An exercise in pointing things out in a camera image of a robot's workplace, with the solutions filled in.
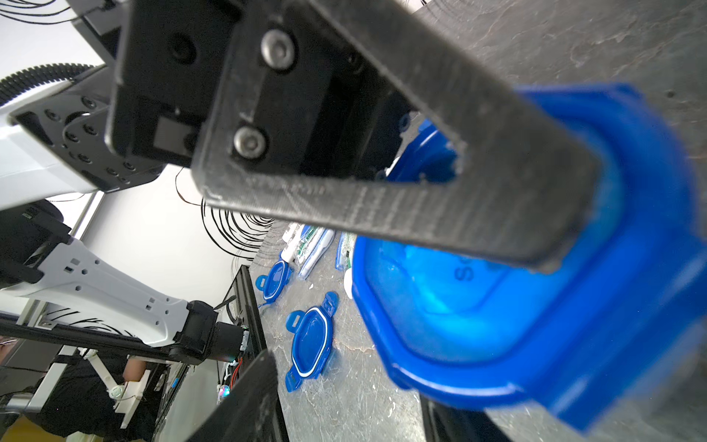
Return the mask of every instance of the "screw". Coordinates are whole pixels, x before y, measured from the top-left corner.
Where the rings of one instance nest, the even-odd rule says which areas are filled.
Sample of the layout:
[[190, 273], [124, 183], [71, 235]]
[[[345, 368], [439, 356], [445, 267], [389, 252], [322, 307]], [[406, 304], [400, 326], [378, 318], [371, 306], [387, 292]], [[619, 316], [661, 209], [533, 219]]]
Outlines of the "screw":
[[91, 126], [90, 124], [84, 124], [83, 130], [89, 135], [97, 135], [98, 134], [98, 132], [96, 132], [94, 127]]
[[81, 102], [87, 108], [95, 109], [95, 101], [91, 100], [89, 97], [81, 97]]
[[243, 126], [235, 132], [233, 146], [243, 158], [254, 160], [265, 152], [265, 137], [258, 129]]
[[295, 44], [279, 29], [271, 29], [263, 35], [260, 53], [267, 65], [277, 71], [290, 69], [295, 62]]
[[45, 115], [52, 121], [59, 121], [61, 119], [59, 115], [52, 112], [50, 109], [45, 109]]
[[184, 34], [173, 34], [170, 37], [170, 53], [180, 64], [191, 64], [197, 59], [197, 49], [192, 40]]
[[402, 117], [400, 117], [400, 121], [398, 121], [398, 131], [400, 133], [405, 132], [410, 128], [410, 114], [405, 114]]

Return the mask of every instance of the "table surface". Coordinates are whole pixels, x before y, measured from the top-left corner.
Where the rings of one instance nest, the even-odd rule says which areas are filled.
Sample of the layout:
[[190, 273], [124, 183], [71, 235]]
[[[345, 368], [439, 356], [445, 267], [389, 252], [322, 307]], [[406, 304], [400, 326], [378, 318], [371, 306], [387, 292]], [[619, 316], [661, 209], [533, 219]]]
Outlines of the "table surface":
[[[251, 278], [267, 274], [279, 258], [287, 223], [276, 221], [250, 266]], [[278, 389], [291, 441], [423, 441], [416, 392], [397, 388], [388, 378], [353, 300], [344, 292], [344, 273], [334, 268], [339, 235], [305, 281], [293, 274], [277, 302], [260, 308], [263, 332], [277, 360]], [[292, 334], [285, 319], [295, 310], [321, 305], [335, 291], [332, 353], [322, 375], [304, 380], [289, 393], [284, 376], [292, 366]], [[262, 292], [255, 289], [256, 298]]]
[[[686, 144], [707, 231], [707, 0], [434, 0], [416, 15], [513, 84], [626, 81], [638, 87]], [[284, 228], [276, 223], [268, 235], [251, 266], [253, 278], [277, 260]], [[386, 376], [355, 303], [344, 293], [334, 254], [332, 247], [307, 281], [293, 277], [280, 299], [261, 312], [283, 378], [291, 364], [287, 315], [319, 305], [327, 291], [339, 294], [325, 372], [294, 393], [280, 382], [291, 440], [423, 440], [417, 394], [396, 388]], [[703, 352], [697, 369], [672, 394], [622, 402], [588, 440], [707, 440], [706, 361]], [[587, 440], [533, 404], [489, 414], [517, 442]]]

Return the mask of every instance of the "cable bundle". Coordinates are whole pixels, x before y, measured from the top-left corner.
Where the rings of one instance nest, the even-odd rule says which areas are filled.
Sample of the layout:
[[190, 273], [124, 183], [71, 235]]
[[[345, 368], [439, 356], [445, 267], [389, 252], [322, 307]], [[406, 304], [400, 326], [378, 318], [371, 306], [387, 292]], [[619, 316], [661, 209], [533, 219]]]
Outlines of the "cable bundle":
[[[220, 248], [222, 251], [233, 256], [234, 264], [239, 258], [246, 261], [253, 261], [255, 254], [260, 249], [265, 239], [265, 235], [267, 235], [270, 226], [272, 226], [273, 219], [251, 214], [241, 214], [230, 210], [215, 209], [207, 205], [203, 198], [201, 199], [201, 204], [187, 201], [177, 187], [177, 178], [179, 178], [182, 170], [184, 170], [184, 168], [181, 168], [180, 171], [177, 172], [177, 175], [175, 175], [175, 191], [177, 192], [177, 196], [183, 202], [201, 208], [201, 224], [204, 225], [204, 230], [211, 239], [211, 242], [216, 244], [216, 247]], [[212, 225], [211, 223], [213, 223], [214, 227], [209, 229], [207, 224]], [[211, 234], [214, 228], [218, 231], [217, 238], [220, 237], [221, 242]]]
[[54, 81], [69, 80], [92, 67], [88, 64], [58, 63], [43, 64], [16, 72], [0, 80], [0, 106], [32, 88]]
[[54, 11], [51, 11], [50, 8], [41, 9], [45, 6], [52, 5], [56, 1], [57, 0], [49, 0], [44, 3], [35, 3], [29, 0], [3, 0], [0, 1], [0, 16], [31, 25], [56, 25], [72, 21], [76, 18], [72, 17], [60, 21], [31, 21], [29, 17], [56, 17], [71, 9], [69, 6], [59, 10], [55, 9]]

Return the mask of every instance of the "black metal frame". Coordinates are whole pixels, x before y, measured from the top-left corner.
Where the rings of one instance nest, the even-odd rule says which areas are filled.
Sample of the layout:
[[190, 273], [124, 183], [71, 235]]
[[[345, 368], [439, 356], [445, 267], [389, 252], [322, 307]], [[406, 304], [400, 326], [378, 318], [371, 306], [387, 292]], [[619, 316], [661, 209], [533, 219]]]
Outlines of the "black metal frame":
[[[214, 206], [540, 269], [586, 222], [596, 157], [393, 0], [153, 0], [129, 9], [110, 145], [190, 165]], [[296, 48], [285, 71], [260, 55], [273, 28]], [[458, 152], [452, 182], [373, 179], [395, 155], [411, 107]], [[262, 157], [234, 152], [243, 125], [263, 133]]]
[[17, 319], [16, 315], [0, 313], [0, 334], [31, 339], [32, 341], [49, 342], [50, 344], [71, 345], [98, 351], [112, 351], [152, 359], [178, 361], [178, 359], [171, 357], [167, 351], [150, 347], [136, 337], [114, 335], [62, 324], [57, 324], [51, 330], [46, 330], [18, 325]]
[[[248, 267], [242, 265], [235, 275], [235, 283], [233, 284], [234, 294], [237, 296], [238, 305], [243, 308], [244, 323], [250, 330], [250, 341], [252, 345], [252, 353], [258, 355], [267, 349], [265, 334], [263, 333], [262, 323], [260, 322], [260, 313], [258, 312], [258, 304], [255, 299], [255, 291], [250, 278]], [[272, 419], [273, 431], [271, 432], [273, 442], [289, 442], [290, 438], [287, 434], [287, 426], [285, 425], [285, 416], [282, 414], [282, 406], [280, 399], [276, 401], [275, 413]]]
[[115, 0], [67, 0], [78, 33], [108, 66], [115, 64], [125, 5]]
[[[257, 1], [247, 2], [242, 15], [192, 163], [208, 203], [514, 264], [561, 257], [574, 241], [587, 216], [598, 160], [393, 0]], [[287, 170], [276, 175], [258, 167], [267, 158], [248, 163], [233, 155], [240, 125], [261, 128], [261, 114], [273, 106], [281, 110], [263, 99], [270, 88], [296, 107], [293, 99], [307, 100], [310, 88], [322, 87], [315, 72], [325, 67], [304, 59], [315, 45], [299, 48], [301, 59], [285, 74], [261, 62], [259, 40], [274, 26], [295, 37], [319, 34], [342, 52], [353, 49], [450, 138], [459, 153], [456, 179], [401, 185]], [[299, 69], [312, 79], [295, 81], [304, 77]], [[297, 134], [308, 114], [281, 111], [288, 119], [272, 131]]]

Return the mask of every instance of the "blue container lid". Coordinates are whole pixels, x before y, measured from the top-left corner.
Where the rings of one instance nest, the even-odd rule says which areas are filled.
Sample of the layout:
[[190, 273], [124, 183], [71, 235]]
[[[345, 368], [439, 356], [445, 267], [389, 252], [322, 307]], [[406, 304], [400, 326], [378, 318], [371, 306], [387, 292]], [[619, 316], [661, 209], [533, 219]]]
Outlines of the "blue container lid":
[[330, 291], [322, 305], [306, 312], [295, 310], [287, 317], [285, 328], [295, 334], [292, 339], [292, 368], [285, 375], [287, 391], [297, 390], [303, 379], [318, 378], [324, 369], [332, 350], [332, 316], [338, 305], [338, 295]]
[[[707, 252], [685, 155], [637, 92], [519, 91], [603, 164], [592, 219], [560, 267], [359, 238], [353, 297], [398, 385], [464, 409], [534, 399], [584, 430], [705, 313]], [[453, 179], [447, 145], [422, 127], [389, 179]]]
[[272, 266], [267, 276], [262, 274], [255, 279], [255, 286], [263, 292], [263, 299], [266, 304], [272, 304], [280, 296], [282, 289], [290, 281], [290, 275], [292, 275], [290, 265], [283, 260], [279, 260]]

